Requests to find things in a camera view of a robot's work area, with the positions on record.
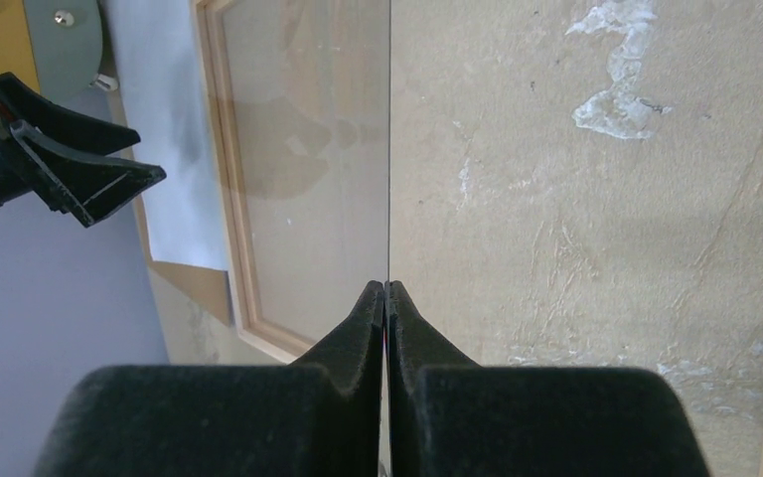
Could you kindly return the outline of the white cylindrical drum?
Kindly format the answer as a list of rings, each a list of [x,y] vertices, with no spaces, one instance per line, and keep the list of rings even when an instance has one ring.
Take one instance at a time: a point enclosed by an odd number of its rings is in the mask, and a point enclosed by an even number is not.
[[[0,0],[0,74],[53,102],[89,87],[118,89],[104,71],[105,43],[99,1]]]

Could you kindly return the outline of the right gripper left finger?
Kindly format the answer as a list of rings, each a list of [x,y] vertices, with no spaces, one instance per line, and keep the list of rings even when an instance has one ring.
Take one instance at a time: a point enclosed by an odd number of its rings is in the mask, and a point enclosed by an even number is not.
[[[287,365],[110,366],[70,392],[37,476],[374,476],[383,287]]]

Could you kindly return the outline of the brown cardboard backing board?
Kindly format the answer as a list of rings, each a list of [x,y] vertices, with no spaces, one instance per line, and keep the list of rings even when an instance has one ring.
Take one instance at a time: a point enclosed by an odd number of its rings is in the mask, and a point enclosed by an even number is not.
[[[149,246],[143,198],[136,198],[132,207],[159,318],[182,318],[184,313],[178,307],[189,303],[205,316],[214,318],[229,328],[232,325],[232,313],[228,274],[204,267],[154,260]]]

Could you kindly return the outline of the wooden picture frame with glass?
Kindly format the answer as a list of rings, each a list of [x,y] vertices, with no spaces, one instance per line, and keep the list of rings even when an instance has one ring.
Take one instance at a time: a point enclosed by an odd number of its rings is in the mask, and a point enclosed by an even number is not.
[[[239,334],[368,279],[485,365],[627,366],[763,476],[763,1],[199,1]]]

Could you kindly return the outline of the glossy printed photo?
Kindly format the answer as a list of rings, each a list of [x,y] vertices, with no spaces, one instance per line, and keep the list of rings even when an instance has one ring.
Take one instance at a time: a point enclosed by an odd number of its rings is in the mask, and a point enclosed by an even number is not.
[[[135,158],[166,179],[143,193],[151,256],[225,271],[229,258],[205,86],[188,1],[106,1]]]

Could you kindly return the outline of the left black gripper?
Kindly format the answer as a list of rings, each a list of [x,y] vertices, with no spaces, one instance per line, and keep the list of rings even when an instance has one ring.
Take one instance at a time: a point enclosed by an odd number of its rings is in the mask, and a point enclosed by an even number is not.
[[[166,178],[160,166],[112,155],[139,143],[137,131],[55,104],[13,73],[0,74],[0,103],[18,120],[9,126],[18,174],[0,141],[0,207],[32,190],[89,228]]]

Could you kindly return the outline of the clear glass pane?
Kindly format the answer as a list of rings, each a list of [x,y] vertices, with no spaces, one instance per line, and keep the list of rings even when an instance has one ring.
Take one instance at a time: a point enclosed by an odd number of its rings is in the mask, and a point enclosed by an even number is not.
[[[287,365],[388,272],[387,1],[212,1],[199,19],[238,335]]]

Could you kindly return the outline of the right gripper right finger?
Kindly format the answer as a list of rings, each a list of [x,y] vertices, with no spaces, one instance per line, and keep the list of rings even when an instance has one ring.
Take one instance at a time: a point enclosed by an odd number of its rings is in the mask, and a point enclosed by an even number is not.
[[[386,288],[396,476],[705,476],[667,382],[639,368],[485,367]]]

